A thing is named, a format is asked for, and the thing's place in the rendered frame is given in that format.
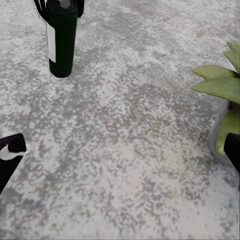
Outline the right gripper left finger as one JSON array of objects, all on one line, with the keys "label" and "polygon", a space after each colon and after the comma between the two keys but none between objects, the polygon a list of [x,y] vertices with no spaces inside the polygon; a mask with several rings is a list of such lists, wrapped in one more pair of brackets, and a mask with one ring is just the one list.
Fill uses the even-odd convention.
[{"label": "right gripper left finger", "polygon": [[22,133],[0,138],[0,193],[29,150],[29,144]]}]

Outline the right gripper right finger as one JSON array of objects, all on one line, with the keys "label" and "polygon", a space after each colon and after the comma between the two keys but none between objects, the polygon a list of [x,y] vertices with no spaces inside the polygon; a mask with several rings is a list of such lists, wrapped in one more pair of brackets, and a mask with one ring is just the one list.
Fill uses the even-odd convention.
[{"label": "right gripper right finger", "polygon": [[228,133],[224,142],[224,152],[240,173],[240,135]]}]

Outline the insectifuge atomizer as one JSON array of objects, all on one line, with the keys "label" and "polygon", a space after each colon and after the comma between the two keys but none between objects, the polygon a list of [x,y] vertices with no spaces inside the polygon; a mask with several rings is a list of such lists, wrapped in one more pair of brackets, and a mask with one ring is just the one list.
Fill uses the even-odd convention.
[{"label": "insectifuge atomizer", "polygon": [[66,78],[72,73],[78,7],[76,0],[46,0],[47,51],[53,76]]}]

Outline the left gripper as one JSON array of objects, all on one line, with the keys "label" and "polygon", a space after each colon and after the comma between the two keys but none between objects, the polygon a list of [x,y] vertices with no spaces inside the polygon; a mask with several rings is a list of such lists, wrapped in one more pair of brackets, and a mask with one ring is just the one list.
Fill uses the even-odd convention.
[{"label": "left gripper", "polygon": [[[75,0],[76,5],[78,8],[78,14],[77,17],[82,17],[84,13],[84,0]],[[48,21],[47,11],[46,11],[46,4],[44,3],[44,0],[34,0],[34,3],[36,3],[36,9],[38,11],[39,16],[42,17],[42,19]]]}]

